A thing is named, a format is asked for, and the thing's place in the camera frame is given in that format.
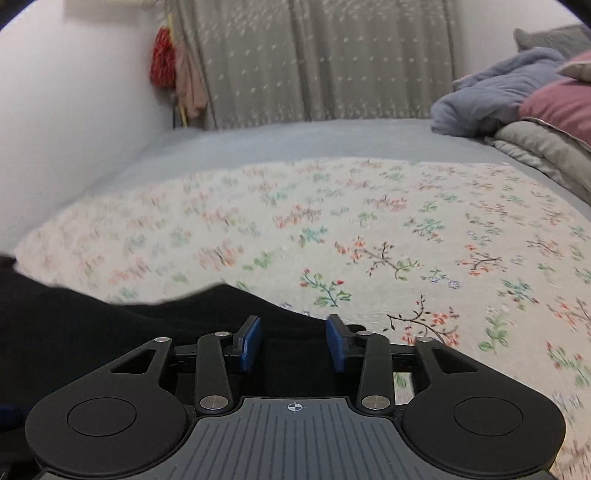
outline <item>light blue bedsheet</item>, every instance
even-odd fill
[[[539,171],[479,141],[434,134],[429,120],[412,119],[337,120],[219,132],[178,129],[155,139],[131,164],[126,163],[121,171],[101,179],[88,193],[118,192],[204,168],[364,156],[435,162],[509,163],[548,185],[591,220],[591,207]],[[17,241],[11,241],[10,248],[16,246]]]

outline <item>gray comforter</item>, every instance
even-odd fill
[[[463,79],[458,90],[431,109],[435,133],[454,137],[494,135],[518,120],[530,94],[563,77],[556,73],[564,57],[552,48],[533,48]]]

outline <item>flower pattern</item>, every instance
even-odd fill
[[[200,171],[84,198],[16,256],[36,280],[109,302],[224,281],[392,343],[431,336],[552,398],[569,424],[553,473],[591,479],[591,225],[510,166],[336,158]],[[408,398],[408,376],[394,382]]]

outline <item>bed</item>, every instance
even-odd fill
[[[226,282],[429,335],[561,408],[560,479],[591,478],[591,207],[428,121],[174,131],[24,238],[19,269],[104,301]],[[395,375],[398,401],[412,396]]]

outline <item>hanging clothes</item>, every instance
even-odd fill
[[[170,29],[160,27],[152,50],[150,82],[156,87],[174,89],[176,83],[176,56],[170,37]]]
[[[207,106],[207,96],[199,70],[182,42],[176,45],[176,74],[178,103],[185,108],[189,118],[197,118]]]

